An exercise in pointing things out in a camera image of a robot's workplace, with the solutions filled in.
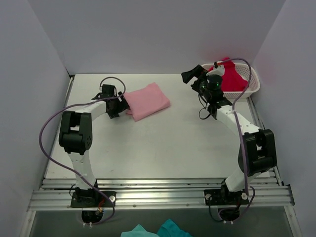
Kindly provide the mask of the pink t-shirt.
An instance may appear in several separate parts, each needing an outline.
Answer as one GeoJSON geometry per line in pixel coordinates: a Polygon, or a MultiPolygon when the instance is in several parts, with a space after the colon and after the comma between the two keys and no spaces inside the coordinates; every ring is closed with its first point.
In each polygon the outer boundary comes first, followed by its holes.
{"type": "Polygon", "coordinates": [[[135,122],[171,105],[170,100],[155,82],[142,89],[126,92],[124,97],[129,105],[126,114],[131,115],[135,122]]]}

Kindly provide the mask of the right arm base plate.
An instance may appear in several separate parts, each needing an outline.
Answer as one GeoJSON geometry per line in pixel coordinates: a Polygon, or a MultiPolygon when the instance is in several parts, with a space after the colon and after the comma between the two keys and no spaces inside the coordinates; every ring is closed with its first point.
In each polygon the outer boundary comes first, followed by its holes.
{"type": "Polygon", "coordinates": [[[229,192],[220,189],[206,189],[204,192],[204,200],[206,205],[219,206],[219,205],[246,205],[249,200],[242,198],[242,191],[229,192]]]}

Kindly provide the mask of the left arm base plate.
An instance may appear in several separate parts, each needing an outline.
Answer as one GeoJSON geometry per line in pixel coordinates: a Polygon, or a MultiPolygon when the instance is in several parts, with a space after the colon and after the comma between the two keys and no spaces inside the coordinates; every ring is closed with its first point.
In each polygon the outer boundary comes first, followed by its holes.
{"type": "Polygon", "coordinates": [[[112,207],[116,202],[116,192],[103,192],[111,201],[94,190],[76,190],[71,199],[71,208],[112,207]]]}

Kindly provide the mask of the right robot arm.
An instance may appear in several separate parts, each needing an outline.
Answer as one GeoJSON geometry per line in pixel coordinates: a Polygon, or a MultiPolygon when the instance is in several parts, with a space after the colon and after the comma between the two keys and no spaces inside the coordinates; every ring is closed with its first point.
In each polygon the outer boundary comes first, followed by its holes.
{"type": "Polygon", "coordinates": [[[262,130],[237,112],[235,103],[228,100],[222,90],[225,68],[222,63],[208,71],[201,65],[181,74],[183,83],[196,80],[191,85],[205,108],[215,120],[229,128],[240,140],[238,167],[221,185],[219,198],[232,203],[237,193],[248,194],[249,181],[277,164],[275,137],[271,130],[262,130]]]}

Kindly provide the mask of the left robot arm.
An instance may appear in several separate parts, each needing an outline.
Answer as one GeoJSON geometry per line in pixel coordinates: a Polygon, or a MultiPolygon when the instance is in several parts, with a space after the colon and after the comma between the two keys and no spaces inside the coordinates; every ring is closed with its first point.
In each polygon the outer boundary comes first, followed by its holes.
{"type": "Polygon", "coordinates": [[[73,169],[79,173],[76,175],[75,193],[88,207],[96,206],[100,200],[99,193],[91,188],[98,187],[89,159],[93,141],[92,122],[103,114],[110,119],[117,118],[128,108],[123,93],[118,92],[114,85],[104,84],[92,104],[62,113],[59,145],[69,155],[73,169]]]}

